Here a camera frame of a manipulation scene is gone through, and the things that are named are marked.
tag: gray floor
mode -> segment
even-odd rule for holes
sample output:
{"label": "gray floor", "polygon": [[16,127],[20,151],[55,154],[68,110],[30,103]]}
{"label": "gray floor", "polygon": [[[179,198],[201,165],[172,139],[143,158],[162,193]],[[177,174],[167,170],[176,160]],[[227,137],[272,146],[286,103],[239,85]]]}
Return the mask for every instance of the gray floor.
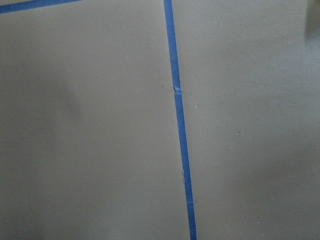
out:
{"label": "gray floor", "polygon": [[186,240],[161,0],[0,14],[0,239]]}
{"label": "gray floor", "polygon": [[199,240],[320,239],[320,44],[305,36],[319,1],[311,17],[307,3],[173,1]]}

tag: blue line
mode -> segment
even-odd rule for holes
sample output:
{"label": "blue line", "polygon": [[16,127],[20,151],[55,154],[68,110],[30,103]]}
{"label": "blue line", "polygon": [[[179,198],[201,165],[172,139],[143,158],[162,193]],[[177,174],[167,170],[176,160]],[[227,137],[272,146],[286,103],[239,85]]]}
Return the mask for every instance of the blue line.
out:
{"label": "blue line", "polygon": [[27,9],[35,9],[40,7],[46,7],[57,4],[65,4],[70,2],[76,2],[80,0],[32,0],[18,3],[12,3],[8,5],[0,6],[0,14],[6,14],[10,12],[22,11]]}
{"label": "blue line", "polygon": [[190,239],[197,240],[197,228],[196,228],[196,219],[195,219],[194,198],[192,194],[185,116],[184,116],[184,107],[183,107],[182,93],[181,93],[181,86],[180,86],[174,14],[173,14],[171,0],[163,0],[163,1],[164,1],[166,31],[168,35],[168,44],[169,44],[169,53],[170,53],[172,83],[173,83],[173,89],[174,89],[175,110],[176,110],[176,118],[178,123],[178,132],[179,132],[179,140],[180,140],[180,150],[181,150],[183,177],[184,177],[184,190],[185,190],[185,198],[186,198],[186,208],[188,212]]}

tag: vertical blue tape line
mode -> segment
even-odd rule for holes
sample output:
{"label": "vertical blue tape line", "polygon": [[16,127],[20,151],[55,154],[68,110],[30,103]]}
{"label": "vertical blue tape line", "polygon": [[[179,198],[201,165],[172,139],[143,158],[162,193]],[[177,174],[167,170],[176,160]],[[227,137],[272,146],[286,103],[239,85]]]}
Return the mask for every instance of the vertical blue tape line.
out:
{"label": "vertical blue tape line", "polygon": [[181,86],[180,86],[174,14],[173,14],[171,0],[164,0],[164,12],[165,12],[166,31],[168,35],[171,74],[172,74],[176,118],[178,123],[178,132],[179,132],[179,140],[180,140],[180,150],[181,150],[183,177],[184,177],[184,190],[185,190],[186,208],[187,208],[188,221],[189,221],[190,239],[197,240],[195,208],[194,208],[194,199],[192,194],[185,116],[184,116],[184,107],[183,107],[182,93],[181,93]]}
{"label": "vertical blue tape line", "polygon": [[40,7],[46,7],[57,4],[65,4],[70,2],[76,2],[80,0],[31,0],[31,1],[23,1],[18,3],[12,3],[8,5],[0,6],[0,14],[35,9]]}

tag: horizontal blue tape strip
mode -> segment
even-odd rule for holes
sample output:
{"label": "horizontal blue tape strip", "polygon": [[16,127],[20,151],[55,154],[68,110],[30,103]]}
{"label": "horizontal blue tape strip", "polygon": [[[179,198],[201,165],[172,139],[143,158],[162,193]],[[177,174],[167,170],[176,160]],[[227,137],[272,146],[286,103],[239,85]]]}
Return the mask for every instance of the horizontal blue tape strip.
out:
{"label": "horizontal blue tape strip", "polygon": [[76,2],[76,1],[81,1],[81,0],[32,0],[32,1],[12,3],[8,5],[0,6],[0,14],[41,8],[41,7],[57,5],[57,4],[65,4],[65,3]]}
{"label": "horizontal blue tape strip", "polygon": [[182,93],[181,93],[181,86],[180,86],[174,14],[173,14],[171,0],[164,0],[164,12],[165,12],[166,30],[168,35],[172,83],[173,83],[173,89],[175,92],[174,101],[175,101],[176,118],[178,123],[190,239],[197,240],[197,228],[196,228],[195,208],[194,208],[194,199],[193,199],[193,193],[192,193],[191,174],[190,174],[190,165],[189,165],[189,156],[188,156],[186,125],[185,125],[184,107],[183,107],[183,100],[182,100]]}

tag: blue tape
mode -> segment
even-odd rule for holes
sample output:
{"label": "blue tape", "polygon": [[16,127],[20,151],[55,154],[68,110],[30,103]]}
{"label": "blue tape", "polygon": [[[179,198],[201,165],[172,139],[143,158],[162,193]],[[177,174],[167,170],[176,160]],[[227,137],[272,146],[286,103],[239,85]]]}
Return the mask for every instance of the blue tape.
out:
{"label": "blue tape", "polygon": [[8,5],[0,6],[0,14],[22,11],[27,9],[41,8],[41,7],[57,5],[57,4],[65,4],[65,3],[76,2],[76,1],[80,1],[80,0],[32,0],[32,1],[12,3]]}
{"label": "blue tape", "polygon": [[181,86],[180,86],[178,52],[177,52],[177,43],[176,43],[176,34],[175,34],[175,23],[174,23],[174,14],[173,14],[171,0],[164,0],[164,12],[165,12],[166,31],[167,31],[167,35],[168,35],[171,74],[172,74],[172,83],[173,83],[173,89],[174,89],[176,118],[177,118],[177,123],[178,123],[178,132],[179,132],[179,141],[180,141],[180,150],[181,150],[183,177],[184,177],[184,190],[185,190],[186,208],[187,208],[188,221],[189,221],[190,239],[197,240],[194,198],[193,198],[193,194],[192,194],[192,184],[191,184],[190,165],[189,165],[189,156],[188,156],[188,145],[187,145],[184,107],[183,107],[182,93],[181,93]]}

